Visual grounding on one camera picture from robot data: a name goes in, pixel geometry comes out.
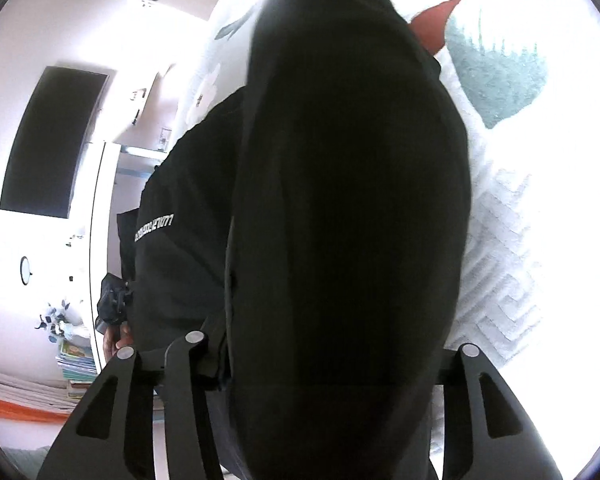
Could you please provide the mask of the left hand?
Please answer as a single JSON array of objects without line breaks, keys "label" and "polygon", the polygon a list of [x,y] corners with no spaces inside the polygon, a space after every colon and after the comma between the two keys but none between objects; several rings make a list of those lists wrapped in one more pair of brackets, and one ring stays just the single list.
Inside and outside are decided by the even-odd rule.
[{"label": "left hand", "polygon": [[132,330],[128,322],[120,325],[109,325],[102,337],[105,360],[109,362],[119,350],[134,344]]}]

